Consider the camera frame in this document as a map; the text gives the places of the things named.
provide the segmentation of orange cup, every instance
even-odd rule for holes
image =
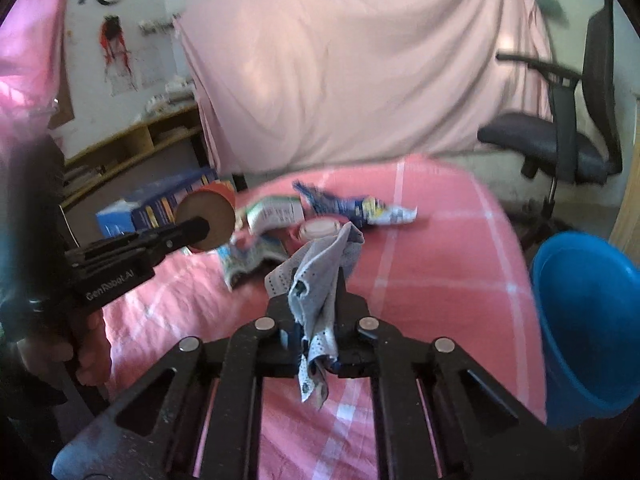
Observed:
[[[209,234],[204,240],[189,246],[192,252],[211,251],[231,239],[236,228],[235,206],[235,192],[221,182],[210,182],[180,201],[174,214],[176,224],[196,216],[209,222]]]

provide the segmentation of trash can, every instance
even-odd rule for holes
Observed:
[[[619,250],[565,232],[531,266],[548,426],[621,413],[640,395],[640,273]]]

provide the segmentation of white lid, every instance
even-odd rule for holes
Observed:
[[[302,224],[299,236],[301,240],[317,240],[325,236],[337,235],[340,232],[340,222],[334,218],[314,218]]]

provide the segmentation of silver bolt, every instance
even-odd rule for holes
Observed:
[[[270,317],[261,317],[255,320],[255,327],[258,330],[271,330],[274,326],[276,326],[276,322]]]
[[[358,324],[363,330],[375,330],[380,326],[380,322],[375,317],[371,316],[363,317]]]
[[[198,346],[200,346],[198,338],[191,335],[181,339],[178,343],[178,348],[182,352],[193,352]]]
[[[439,339],[436,339],[434,346],[436,347],[436,350],[438,352],[442,352],[443,354],[448,354],[449,352],[453,352],[453,349],[456,347],[456,344],[448,337],[441,337]]]

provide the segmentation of office chair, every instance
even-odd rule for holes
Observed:
[[[548,83],[553,122],[522,112],[501,114],[478,130],[478,140],[524,155],[520,173],[530,179],[538,170],[551,177],[551,188],[538,211],[509,213],[513,223],[529,227],[520,238],[523,250],[551,235],[571,230],[553,218],[558,181],[569,184],[600,184],[622,172],[622,152],[614,114],[613,92],[613,0],[589,19],[582,74],[564,66],[518,54],[498,52],[498,61],[526,63]],[[582,82],[587,111],[604,138],[608,159],[577,131],[575,88]]]

